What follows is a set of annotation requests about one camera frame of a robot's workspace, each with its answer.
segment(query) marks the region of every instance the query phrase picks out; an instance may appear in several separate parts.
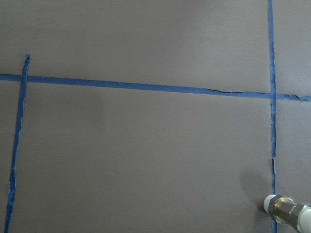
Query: white plastic end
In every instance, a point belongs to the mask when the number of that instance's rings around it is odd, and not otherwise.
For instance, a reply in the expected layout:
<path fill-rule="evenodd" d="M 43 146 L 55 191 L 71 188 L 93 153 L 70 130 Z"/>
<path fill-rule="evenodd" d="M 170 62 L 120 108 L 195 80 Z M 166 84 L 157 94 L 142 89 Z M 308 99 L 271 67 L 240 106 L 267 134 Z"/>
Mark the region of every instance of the white plastic end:
<path fill-rule="evenodd" d="M 270 200 L 274 197 L 275 197 L 275 195 L 271 194 L 271 195 L 267 196 L 263 202 L 263 208 L 267 212 L 267 214 L 269 213 L 268 207 L 269 207 Z"/>
<path fill-rule="evenodd" d="M 311 208 L 303 209 L 299 213 L 298 225 L 302 233 L 311 233 Z"/>

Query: white cap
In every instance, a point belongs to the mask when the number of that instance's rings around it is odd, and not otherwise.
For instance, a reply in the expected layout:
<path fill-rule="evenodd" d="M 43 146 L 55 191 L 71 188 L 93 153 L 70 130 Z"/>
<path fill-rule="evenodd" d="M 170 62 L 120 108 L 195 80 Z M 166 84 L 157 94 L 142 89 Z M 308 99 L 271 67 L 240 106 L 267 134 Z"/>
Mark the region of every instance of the white cap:
<path fill-rule="evenodd" d="M 305 208 L 299 213 L 298 226 L 300 232 L 311 233 L 311 208 Z"/>
<path fill-rule="evenodd" d="M 263 208 L 267 212 L 267 214 L 269 213 L 269 211 L 268 211 L 269 203 L 270 203 L 271 199 L 274 197 L 275 197 L 275 195 L 271 194 L 271 195 L 267 196 L 263 202 Z"/>

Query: vertical blue tape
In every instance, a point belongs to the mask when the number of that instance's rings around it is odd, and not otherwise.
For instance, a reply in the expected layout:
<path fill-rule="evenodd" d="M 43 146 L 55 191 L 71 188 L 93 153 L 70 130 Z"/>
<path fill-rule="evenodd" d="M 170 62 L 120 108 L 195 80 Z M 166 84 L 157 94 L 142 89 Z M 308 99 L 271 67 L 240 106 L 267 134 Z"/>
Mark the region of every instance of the vertical blue tape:
<path fill-rule="evenodd" d="M 21 78 L 21 83 L 20 83 L 20 88 L 19 88 L 19 99 L 18 99 L 18 107 L 17 107 L 11 173 L 10 173 L 10 190 L 8 193 L 8 202 L 7 202 L 7 207 L 6 207 L 4 233 L 9 233 L 10 231 L 14 201 L 15 201 L 16 163 L 17 163 L 19 138 L 20 138 L 20 133 L 22 130 L 22 121 L 24 117 L 24 103 L 26 99 L 27 74 L 28 74 L 29 64 L 30 64 L 30 56 L 27 54 L 25 64 L 22 70 L 22 78 Z"/>
<path fill-rule="evenodd" d="M 274 64 L 274 26 L 273 4 L 268 0 L 268 32 L 269 32 L 269 55 L 270 55 L 270 87 L 271 87 L 271 134 L 272 134 L 272 192 L 276 194 L 276 67 Z M 277 224 L 272 222 L 272 232 L 277 233 Z"/>

